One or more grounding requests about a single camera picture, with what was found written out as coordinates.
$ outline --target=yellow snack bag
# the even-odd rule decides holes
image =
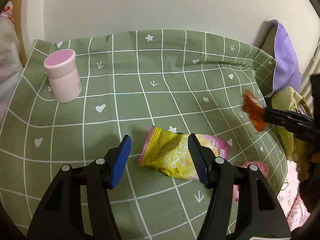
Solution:
[[[152,167],[155,170],[178,179],[198,180],[188,150],[189,134],[178,134],[153,126],[144,144],[140,166]],[[228,144],[223,140],[205,134],[196,134],[202,146],[212,150],[216,157],[227,159]]]

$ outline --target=purple bag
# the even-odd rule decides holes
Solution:
[[[301,74],[299,71],[299,62],[290,37],[278,20],[271,20],[270,22],[277,24],[274,41],[276,67],[273,76],[273,90],[267,97],[288,86],[300,92]]]

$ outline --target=silver screw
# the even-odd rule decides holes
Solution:
[[[96,159],[96,163],[99,164],[99,165],[103,164],[104,162],[105,162],[104,158]]]
[[[221,157],[217,157],[216,158],[216,163],[223,164],[224,163],[224,159],[221,158]]]
[[[68,170],[70,170],[70,165],[68,165],[68,164],[63,165],[61,169],[62,169],[62,171],[68,171]]]
[[[251,164],[251,165],[250,165],[250,170],[252,170],[252,171],[257,171],[257,170],[258,170],[257,165]]]

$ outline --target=pink thermos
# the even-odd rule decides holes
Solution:
[[[81,92],[81,83],[76,67],[76,53],[62,49],[52,53],[44,61],[52,95],[60,103],[75,99]]]

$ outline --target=checkered tablecloth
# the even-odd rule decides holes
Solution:
[[[76,52],[82,92],[60,104],[52,97],[43,62],[66,48]],[[63,164],[89,164],[128,134],[131,155],[120,184],[108,192],[123,239],[195,239],[212,191],[197,181],[139,167],[148,132],[155,125],[216,135],[228,142],[232,164],[266,163],[268,181],[279,192],[287,165],[277,129],[269,125],[257,133],[242,110],[245,90],[265,105],[274,68],[275,60],[260,49],[204,32],[151,30],[58,43],[37,40],[0,129],[0,197],[7,213],[26,232]],[[85,188],[82,193],[90,232]]]

